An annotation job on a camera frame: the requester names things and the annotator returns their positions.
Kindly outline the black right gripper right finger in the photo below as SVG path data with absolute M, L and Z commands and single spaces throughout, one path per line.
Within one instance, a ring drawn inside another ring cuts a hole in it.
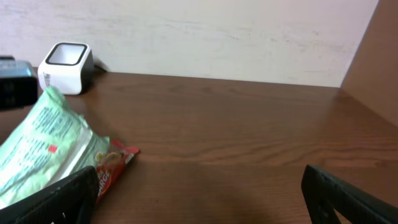
M 397 223 L 397 207 L 317 166 L 305 167 L 301 189 L 312 223 L 339 223 L 337 213 L 351 223 Z

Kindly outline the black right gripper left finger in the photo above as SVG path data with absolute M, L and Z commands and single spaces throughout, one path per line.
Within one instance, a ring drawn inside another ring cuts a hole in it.
M 98 191 L 96 169 L 87 166 L 1 209 L 1 224 L 89 223 Z

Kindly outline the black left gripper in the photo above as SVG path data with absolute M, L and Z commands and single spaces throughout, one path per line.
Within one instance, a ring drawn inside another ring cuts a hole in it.
M 38 100 L 38 78 L 30 62 L 1 56 L 1 109 L 23 108 Z

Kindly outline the red Top chocolate bar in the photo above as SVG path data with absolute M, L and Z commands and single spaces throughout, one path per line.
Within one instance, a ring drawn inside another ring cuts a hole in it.
M 132 159 L 140 153 L 136 146 L 126 146 L 121 141 L 111 140 L 108 153 L 103 156 L 96 167 L 99 180 L 98 203 L 105 193 L 114 185 Z

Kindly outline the teal wet wipes pack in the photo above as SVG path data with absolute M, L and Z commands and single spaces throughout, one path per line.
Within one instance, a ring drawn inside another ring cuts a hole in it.
M 109 148 L 109 137 L 96 134 L 57 88 L 46 88 L 1 145 L 1 208 L 97 166 Z

